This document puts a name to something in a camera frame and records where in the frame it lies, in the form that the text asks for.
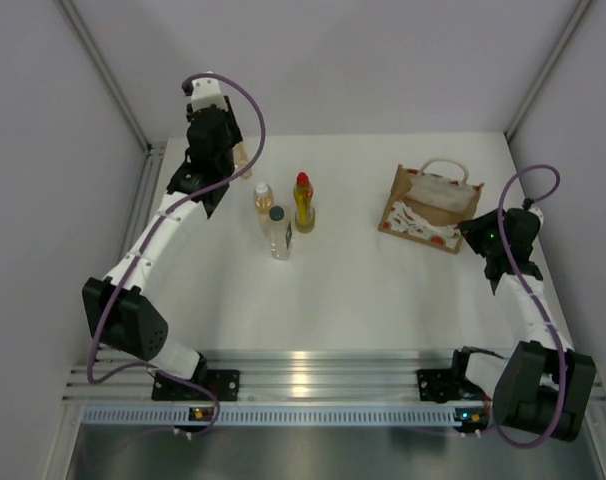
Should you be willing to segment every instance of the white wall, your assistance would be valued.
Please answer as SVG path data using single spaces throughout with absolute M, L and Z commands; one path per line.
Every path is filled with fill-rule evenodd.
M 594 356 L 606 388 L 606 0 L 595 2 L 511 147 L 518 167 L 561 171 L 543 206 L 543 247 L 572 338 Z M 536 176 L 526 191 L 549 182 Z
M 0 0 L 0 480 L 35 478 L 141 154 L 51 0 Z
M 241 82 L 272 134 L 504 131 L 576 0 L 77 0 L 146 133 Z M 249 108 L 235 102 L 247 133 Z

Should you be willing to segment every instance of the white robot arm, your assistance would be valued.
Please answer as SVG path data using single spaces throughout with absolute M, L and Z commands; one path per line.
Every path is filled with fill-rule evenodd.
M 134 246 L 102 279 L 86 282 L 83 302 L 90 332 L 95 335 L 109 297 L 125 278 L 101 332 L 101 342 L 175 377 L 200 384 L 207 372 L 205 358 L 173 335 L 171 319 L 166 321 L 154 305 L 188 239 L 210 217 L 228 186 L 196 198 L 187 197 L 234 173 L 233 147 L 242 137 L 229 99 L 217 80 L 193 80 L 183 88 L 190 95 L 185 160 Z
M 529 260 L 532 244 L 543 215 L 532 202 L 511 208 L 503 214 L 510 252 L 518 270 L 532 292 L 528 292 L 513 271 L 499 229 L 495 210 L 459 224 L 461 234 L 475 253 L 486 259 L 485 277 L 505 311 L 517 344 L 509 359 L 473 347 L 454 352 L 452 367 L 418 372 L 421 398 L 437 402 L 466 399 L 492 399 L 494 422 L 531 433 L 542 434 L 557 415 L 561 355 L 566 363 L 562 411 L 554 422 L 551 437 L 574 440 L 596 375 L 592 358 L 573 350 L 572 344 L 556 330 L 556 323 L 545 301 L 543 276 Z M 539 310 L 535 301 L 541 305 Z M 489 411 L 481 409 L 472 422 L 489 422 Z M 466 425 L 471 431 L 483 425 Z
M 543 281 L 530 275 L 525 278 L 556 327 L 556 322 L 550 313 L 543 293 Z M 531 296 L 525 291 L 515 275 L 504 274 L 499 280 L 494 296 L 503 311 L 506 312 L 513 338 L 525 342 L 538 342 L 543 348 L 550 350 L 556 349 L 550 336 L 549 326 L 543 321 L 541 312 L 539 312 Z M 558 334 L 564 350 L 572 350 L 572 344 L 560 332 Z M 505 371 L 507 362 L 508 360 L 505 358 L 476 352 L 470 355 L 465 377 L 473 384 L 481 387 L 488 397 L 494 398 L 494 390 Z

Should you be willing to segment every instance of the bottle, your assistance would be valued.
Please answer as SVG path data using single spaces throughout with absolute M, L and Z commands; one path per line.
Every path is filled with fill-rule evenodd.
M 259 215 L 267 215 L 274 205 L 274 194 L 272 188 L 264 182 L 256 184 L 254 189 L 254 207 Z
M 294 185 L 294 201 L 296 202 L 296 216 L 294 223 L 301 233 L 311 232 L 314 228 L 315 212 L 312 206 L 314 189 L 310 179 L 304 172 L 299 173 Z
M 278 260 L 290 258 L 292 222 L 285 215 L 283 207 L 276 205 L 270 209 L 264 232 L 270 241 L 272 256 Z
M 234 171 L 238 172 L 241 168 L 250 163 L 247 158 L 247 152 L 245 151 L 245 145 L 243 142 L 239 142 L 234 145 L 232 149 L 232 155 L 234 156 Z M 247 172 L 241 175 L 243 178 L 248 179 L 252 176 L 252 169 L 250 168 Z

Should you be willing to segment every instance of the metal floor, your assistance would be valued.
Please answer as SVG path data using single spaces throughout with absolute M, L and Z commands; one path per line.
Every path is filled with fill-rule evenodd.
M 220 427 L 191 442 L 171 432 L 156 433 L 103 468 L 86 470 L 81 442 L 87 442 L 88 461 L 96 465 L 149 428 L 84 426 L 67 480 L 602 478 L 587 429 L 574 443 L 549 441 L 539 449 L 522 451 L 495 434 L 461 439 L 401 428 Z

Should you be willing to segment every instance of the jute bag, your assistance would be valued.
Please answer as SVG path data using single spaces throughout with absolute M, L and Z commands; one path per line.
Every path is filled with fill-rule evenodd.
M 434 162 L 453 163 L 462 180 L 425 173 Z M 379 231 L 458 253 L 463 238 L 458 223 L 474 217 L 483 184 L 469 185 L 468 169 L 460 162 L 434 158 L 419 169 L 399 165 Z

